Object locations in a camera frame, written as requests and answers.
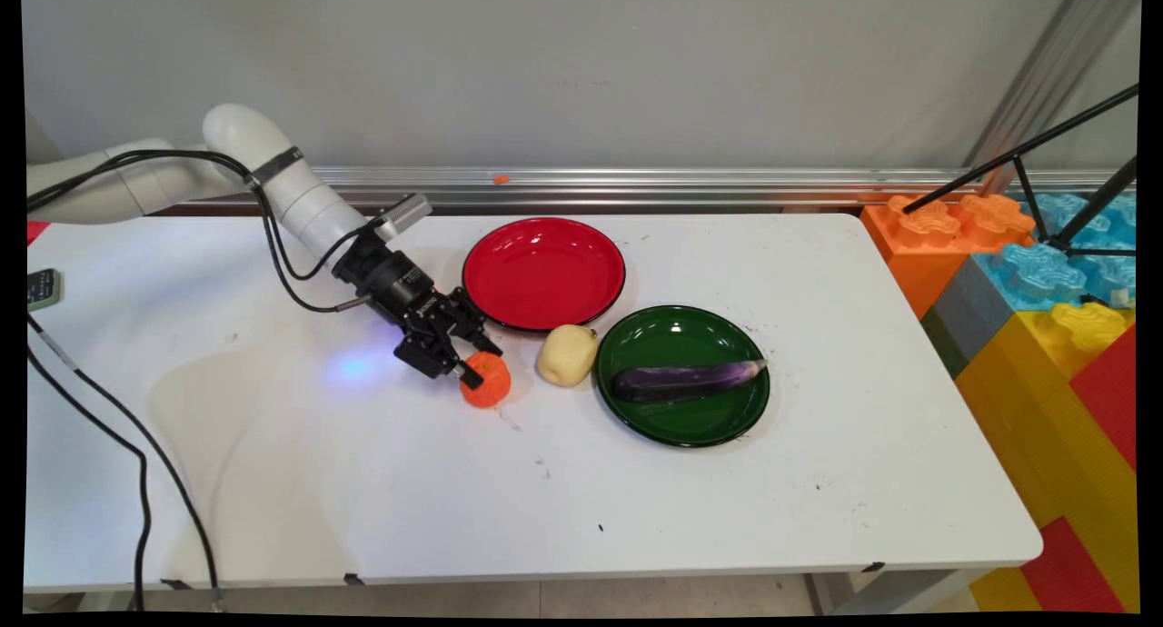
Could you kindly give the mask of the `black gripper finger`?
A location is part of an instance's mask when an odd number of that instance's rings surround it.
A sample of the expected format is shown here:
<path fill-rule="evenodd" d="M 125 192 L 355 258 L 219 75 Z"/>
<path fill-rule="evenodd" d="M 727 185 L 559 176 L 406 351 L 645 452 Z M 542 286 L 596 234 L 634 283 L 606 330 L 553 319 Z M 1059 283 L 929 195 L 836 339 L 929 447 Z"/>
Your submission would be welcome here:
<path fill-rule="evenodd" d="M 436 366 L 436 375 L 452 375 L 454 378 L 461 380 L 469 390 L 477 390 L 481 387 L 483 378 L 481 375 L 470 366 L 468 363 L 463 362 L 457 354 L 452 357 L 440 357 L 433 364 Z"/>
<path fill-rule="evenodd" d="M 485 329 L 486 316 L 483 315 L 478 305 L 470 299 L 465 288 L 461 286 L 452 291 L 452 318 L 454 337 L 469 342 L 477 351 L 491 352 L 498 355 L 498 357 L 502 357 L 502 350 L 492 342 Z"/>

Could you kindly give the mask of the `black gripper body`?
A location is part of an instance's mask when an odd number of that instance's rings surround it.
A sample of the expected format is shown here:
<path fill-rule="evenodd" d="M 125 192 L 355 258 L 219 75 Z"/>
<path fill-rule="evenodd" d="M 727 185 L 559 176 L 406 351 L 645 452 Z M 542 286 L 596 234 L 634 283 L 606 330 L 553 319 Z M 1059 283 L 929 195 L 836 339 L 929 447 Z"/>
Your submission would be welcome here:
<path fill-rule="evenodd" d="M 399 361 L 435 379 L 437 358 L 461 357 L 452 344 L 458 339 L 452 334 L 452 291 L 440 292 L 431 276 L 374 231 L 354 238 L 331 275 L 351 284 L 381 319 L 399 326 L 402 340 L 393 350 Z"/>

